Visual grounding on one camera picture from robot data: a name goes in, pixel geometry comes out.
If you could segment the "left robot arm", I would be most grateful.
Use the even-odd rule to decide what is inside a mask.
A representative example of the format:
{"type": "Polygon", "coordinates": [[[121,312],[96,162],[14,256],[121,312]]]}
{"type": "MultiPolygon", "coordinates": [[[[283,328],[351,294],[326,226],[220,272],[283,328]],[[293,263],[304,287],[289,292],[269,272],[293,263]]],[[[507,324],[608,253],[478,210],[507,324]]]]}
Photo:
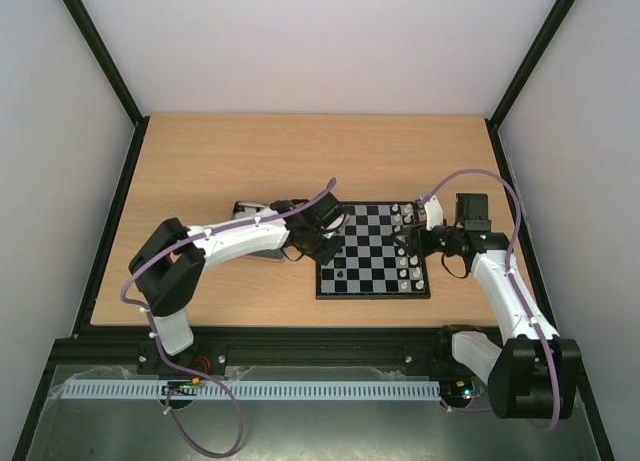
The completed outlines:
{"type": "Polygon", "coordinates": [[[144,297],[153,336],[175,356],[194,343],[187,305],[201,275],[224,262],[293,247],[325,264],[342,246],[338,231],[348,214],[330,190],[311,200],[279,200],[269,205],[238,203],[229,221],[212,225],[163,221],[129,263],[131,278],[144,297]]]}

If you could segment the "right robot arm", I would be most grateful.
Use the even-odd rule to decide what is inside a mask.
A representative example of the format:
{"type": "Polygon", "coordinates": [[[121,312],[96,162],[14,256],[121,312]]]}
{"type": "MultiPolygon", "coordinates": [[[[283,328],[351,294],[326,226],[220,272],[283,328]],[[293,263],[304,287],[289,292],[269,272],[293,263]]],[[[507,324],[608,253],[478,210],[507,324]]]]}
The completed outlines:
{"type": "Polygon", "coordinates": [[[489,405],[502,419],[569,418],[581,363],[573,339],[559,335],[545,318],[517,266],[510,238],[492,229],[488,197],[459,193],[456,218],[448,224],[435,196],[417,200],[423,220],[393,234],[413,258],[438,254],[462,259],[468,276],[482,288],[502,338],[494,344],[477,328],[457,326],[436,348],[445,371],[469,368],[487,387],[489,405]]]}

